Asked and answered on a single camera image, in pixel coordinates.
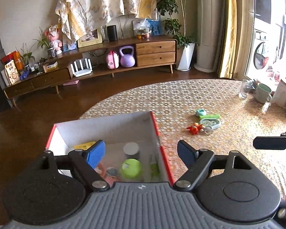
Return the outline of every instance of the washing machine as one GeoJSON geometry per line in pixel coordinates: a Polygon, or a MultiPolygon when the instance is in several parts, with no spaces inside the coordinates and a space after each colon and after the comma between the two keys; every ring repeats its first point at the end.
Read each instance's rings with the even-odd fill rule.
{"type": "Polygon", "coordinates": [[[265,32],[254,29],[253,44],[249,57],[249,64],[246,69],[246,76],[250,79],[266,77],[266,70],[269,65],[270,43],[265,32]]]}

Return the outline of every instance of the mug handle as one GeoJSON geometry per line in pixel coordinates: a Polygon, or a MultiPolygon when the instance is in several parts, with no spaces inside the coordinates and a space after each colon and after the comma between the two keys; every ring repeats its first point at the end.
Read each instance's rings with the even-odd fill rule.
{"type": "Polygon", "coordinates": [[[269,94],[267,97],[267,102],[271,102],[271,100],[272,100],[272,96],[269,94]]]}

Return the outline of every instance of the white router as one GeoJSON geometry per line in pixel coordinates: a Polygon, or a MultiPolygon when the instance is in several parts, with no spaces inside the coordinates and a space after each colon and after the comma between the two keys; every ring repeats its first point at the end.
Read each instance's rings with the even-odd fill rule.
{"type": "Polygon", "coordinates": [[[80,68],[81,68],[80,70],[78,70],[76,61],[74,61],[74,64],[71,64],[72,73],[75,77],[81,77],[81,76],[90,74],[92,72],[92,66],[91,66],[90,59],[88,59],[88,61],[87,61],[87,59],[85,59],[86,67],[87,67],[86,69],[83,68],[83,64],[82,64],[81,59],[79,60],[79,62],[80,62],[80,68]]]}

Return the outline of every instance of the yellow picture frame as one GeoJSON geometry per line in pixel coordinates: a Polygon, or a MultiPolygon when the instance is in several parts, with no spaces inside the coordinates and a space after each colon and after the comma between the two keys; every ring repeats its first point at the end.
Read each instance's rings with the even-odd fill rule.
{"type": "Polygon", "coordinates": [[[102,43],[102,34],[101,34],[101,29],[98,28],[92,32],[88,32],[86,35],[81,37],[77,41],[77,46],[80,47],[85,47],[89,45],[96,45],[102,43]]]}

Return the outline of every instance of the gray ribbed surface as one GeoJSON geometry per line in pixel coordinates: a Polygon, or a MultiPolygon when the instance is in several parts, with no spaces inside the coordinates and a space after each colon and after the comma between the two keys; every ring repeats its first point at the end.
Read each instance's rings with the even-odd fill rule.
{"type": "Polygon", "coordinates": [[[177,192],[168,183],[116,183],[110,191],[93,193],[83,209],[62,222],[29,226],[11,221],[3,228],[281,229],[271,220],[248,226],[222,222],[202,210],[192,194],[177,192]]]}

